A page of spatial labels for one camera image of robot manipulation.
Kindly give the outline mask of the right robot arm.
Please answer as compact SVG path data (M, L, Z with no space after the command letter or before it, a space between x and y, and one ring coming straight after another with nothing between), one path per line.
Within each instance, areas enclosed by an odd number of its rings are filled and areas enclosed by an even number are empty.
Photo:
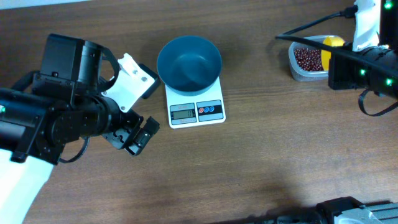
M397 1L357 0L349 13L355 18L353 41L333 48L328 86L397 98Z

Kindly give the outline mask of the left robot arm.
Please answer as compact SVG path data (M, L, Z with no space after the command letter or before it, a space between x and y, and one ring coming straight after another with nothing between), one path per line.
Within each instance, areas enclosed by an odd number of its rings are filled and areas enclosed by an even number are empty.
M159 130L132 106L159 76L125 54L88 40L47 37L42 65L1 89L1 222L21 223L65 146L101 136L139 155Z

